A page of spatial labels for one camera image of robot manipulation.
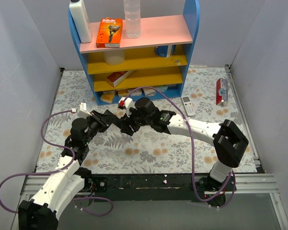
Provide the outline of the black remote control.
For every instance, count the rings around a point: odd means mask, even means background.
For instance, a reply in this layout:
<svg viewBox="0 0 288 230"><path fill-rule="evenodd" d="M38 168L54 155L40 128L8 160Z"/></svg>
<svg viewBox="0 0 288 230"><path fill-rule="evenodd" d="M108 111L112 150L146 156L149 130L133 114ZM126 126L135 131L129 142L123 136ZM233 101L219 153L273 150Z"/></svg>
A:
<svg viewBox="0 0 288 230"><path fill-rule="evenodd" d="M120 130L124 127L124 124L122 123L121 119L118 118L117 116L113 116L111 120L112 124L114 124Z"/></svg>

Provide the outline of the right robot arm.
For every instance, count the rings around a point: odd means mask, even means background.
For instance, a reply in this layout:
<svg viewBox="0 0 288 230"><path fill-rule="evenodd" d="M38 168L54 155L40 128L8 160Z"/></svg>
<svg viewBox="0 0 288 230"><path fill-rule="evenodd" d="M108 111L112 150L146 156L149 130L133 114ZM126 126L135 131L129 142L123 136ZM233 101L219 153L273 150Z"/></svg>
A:
<svg viewBox="0 0 288 230"><path fill-rule="evenodd" d="M194 119L185 119L172 111L159 110L153 102L143 97L136 102L122 97L118 107L126 114L122 117L121 132L133 135L142 126L170 135L193 137L214 146L217 161L208 177L208 186L212 190L221 189L225 179L233 168L237 168L249 141L231 120L223 123L208 123Z"/></svg>

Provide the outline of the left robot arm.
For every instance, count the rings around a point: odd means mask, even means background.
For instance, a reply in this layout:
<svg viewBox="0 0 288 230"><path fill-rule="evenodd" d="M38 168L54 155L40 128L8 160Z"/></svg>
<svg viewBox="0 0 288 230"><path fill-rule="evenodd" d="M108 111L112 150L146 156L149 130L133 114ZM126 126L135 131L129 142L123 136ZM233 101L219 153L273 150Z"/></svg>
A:
<svg viewBox="0 0 288 230"><path fill-rule="evenodd" d="M120 126L120 120L106 110L104 113L78 112L72 122L70 135L53 173L29 201L18 207L18 226L21 230L55 230L67 205L79 191L92 188L90 170L80 165L88 154L88 144L97 133L105 132L111 124Z"/></svg>

